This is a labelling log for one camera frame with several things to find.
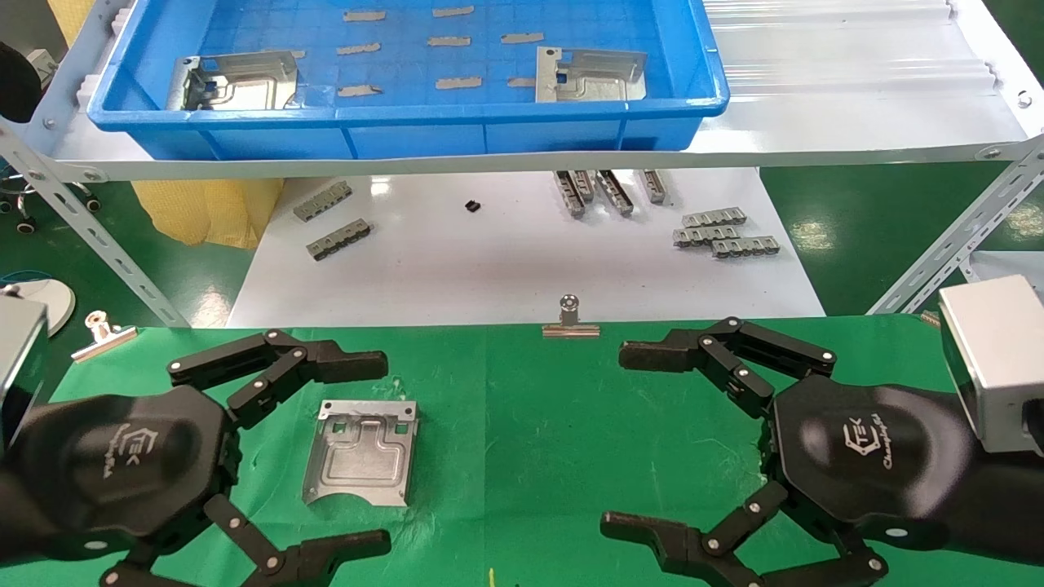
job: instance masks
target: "logo on robotic hand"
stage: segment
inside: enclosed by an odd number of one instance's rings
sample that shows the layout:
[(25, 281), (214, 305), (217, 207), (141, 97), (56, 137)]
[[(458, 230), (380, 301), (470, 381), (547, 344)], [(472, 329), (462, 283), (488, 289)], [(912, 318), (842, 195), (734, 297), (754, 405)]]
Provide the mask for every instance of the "logo on robotic hand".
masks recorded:
[(873, 415), (873, 423), (864, 425), (862, 418), (849, 418), (849, 423), (845, 424), (845, 445), (863, 456), (883, 445), (884, 460), (882, 464), (885, 469), (891, 469), (892, 439), (888, 438), (888, 427), (884, 425), (881, 417), (877, 414)]
[(124, 466), (141, 465), (142, 455), (152, 452), (152, 448), (156, 446), (156, 437), (160, 436), (160, 432), (148, 428), (138, 428), (124, 435), (123, 431), (129, 427), (130, 424), (120, 424), (112, 440), (109, 441), (109, 450), (105, 451), (105, 468), (101, 473), (101, 478), (108, 479), (112, 476), (117, 456), (126, 457)]

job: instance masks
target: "green mat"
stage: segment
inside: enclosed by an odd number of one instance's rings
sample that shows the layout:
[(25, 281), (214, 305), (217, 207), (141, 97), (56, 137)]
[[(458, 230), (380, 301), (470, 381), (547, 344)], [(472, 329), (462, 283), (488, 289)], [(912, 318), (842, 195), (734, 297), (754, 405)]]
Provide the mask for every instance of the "green mat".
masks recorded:
[[(604, 510), (619, 510), (706, 530), (763, 483), (754, 445), (758, 424), (701, 376), (627, 372), (616, 363), (624, 339), (660, 339), (669, 328), (705, 324), (609, 324), (600, 338), (582, 341), (545, 341), (536, 325), (292, 330), (305, 339), (333, 338), (346, 350), (383, 350), (390, 374), (380, 381), (309, 384), (244, 431), (233, 501), (279, 547), (390, 531), (392, 554), (343, 565), (334, 580), (340, 587), (490, 587), (491, 569), (500, 587), (702, 585), (662, 574), (647, 548), (602, 538), (598, 519)], [(838, 381), (949, 389), (939, 331), (911, 316), (763, 324), (834, 350)], [(166, 391), (164, 367), (171, 359), (247, 333), (147, 329), (74, 366), (54, 400)], [(223, 399), (234, 389), (211, 393)], [(378, 509), (341, 495), (304, 506), (305, 465), (326, 398), (419, 402), (409, 509)], [(883, 586), (1044, 584), (1042, 568), (874, 547), (892, 567)], [(835, 554), (779, 516), (740, 556), (768, 571)], [(0, 585), (93, 586), (117, 559), (8, 568), (0, 571)], [(205, 587), (238, 585), (250, 569), (213, 527), (156, 567)]]

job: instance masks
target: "plastic crate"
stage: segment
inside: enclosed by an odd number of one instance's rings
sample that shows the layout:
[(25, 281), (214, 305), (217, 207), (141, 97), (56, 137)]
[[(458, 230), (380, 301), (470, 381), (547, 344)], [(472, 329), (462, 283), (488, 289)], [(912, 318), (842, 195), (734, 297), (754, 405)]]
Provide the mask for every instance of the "plastic crate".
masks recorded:
[[(434, 18), (433, 8), (474, 6)], [(346, 22), (347, 10), (384, 20)], [(539, 43), (502, 34), (542, 32)], [(466, 47), (429, 37), (467, 36)], [(381, 43), (376, 52), (338, 47)], [(537, 103), (537, 47), (643, 51), (647, 95)], [(298, 60), (300, 108), (166, 111), (180, 57), (271, 49)], [(478, 75), (477, 88), (436, 90)], [(372, 84), (383, 94), (340, 97)], [(680, 150), (729, 101), (699, 0), (138, 0), (88, 108), (156, 159), (384, 159), (549, 150)]]

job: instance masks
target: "grid pattern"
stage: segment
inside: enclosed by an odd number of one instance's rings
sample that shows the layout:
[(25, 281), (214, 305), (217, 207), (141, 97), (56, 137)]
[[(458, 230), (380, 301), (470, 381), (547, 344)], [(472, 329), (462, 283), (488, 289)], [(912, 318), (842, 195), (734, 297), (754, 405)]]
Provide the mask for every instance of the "grid pattern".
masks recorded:
[[(432, 16), (433, 8), (469, 5), (470, 15)], [(387, 16), (345, 22), (349, 9)], [(507, 79), (536, 76), (538, 45), (643, 51), (648, 97), (675, 97), (656, 18), (652, 0), (218, 0), (199, 52), (305, 51), (295, 101), (307, 107), (531, 102), (532, 88), (509, 88)], [(543, 32), (544, 40), (500, 41), (525, 32)], [(429, 37), (470, 37), (471, 45), (429, 47)], [(337, 54), (338, 47), (369, 43), (380, 50)], [(482, 77), (478, 88), (435, 89), (438, 78), (474, 75)], [(338, 88), (362, 84), (384, 93), (337, 96)]]

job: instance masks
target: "metal shelf frame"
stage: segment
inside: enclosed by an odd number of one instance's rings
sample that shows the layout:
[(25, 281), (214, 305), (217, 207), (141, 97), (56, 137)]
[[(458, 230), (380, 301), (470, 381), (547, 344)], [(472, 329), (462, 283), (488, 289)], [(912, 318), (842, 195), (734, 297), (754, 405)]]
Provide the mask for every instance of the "metal shelf frame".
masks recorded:
[(97, 0), (33, 119), (0, 118), (0, 157), (168, 326), (187, 322), (67, 182), (560, 168), (999, 160), (1012, 164), (875, 304), (914, 311), (1044, 179), (1044, 90), (981, 0), (705, 0), (733, 98), (680, 152), (537, 152), (381, 161), (155, 161), (102, 133), (77, 94), (134, 0)]

